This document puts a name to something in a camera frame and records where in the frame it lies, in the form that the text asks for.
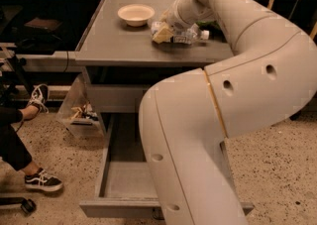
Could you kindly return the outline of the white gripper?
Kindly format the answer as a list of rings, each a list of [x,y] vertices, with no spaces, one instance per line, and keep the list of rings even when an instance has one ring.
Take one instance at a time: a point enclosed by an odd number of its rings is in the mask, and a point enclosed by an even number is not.
[[[157,44],[169,41],[173,36],[173,31],[184,31],[188,25],[182,20],[178,12],[179,0],[175,0],[168,9],[160,16],[160,20],[168,24],[168,26],[160,26],[153,34],[153,41]]]

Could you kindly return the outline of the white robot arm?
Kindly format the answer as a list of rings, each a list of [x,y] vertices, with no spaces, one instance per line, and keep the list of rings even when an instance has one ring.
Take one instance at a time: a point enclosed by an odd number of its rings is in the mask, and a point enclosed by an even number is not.
[[[166,20],[182,30],[206,14],[232,56],[151,87],[140,135],[166,225],[248,225],[220,144],[301,110],[317,91],[317,48],[254,0],[176,0]]]

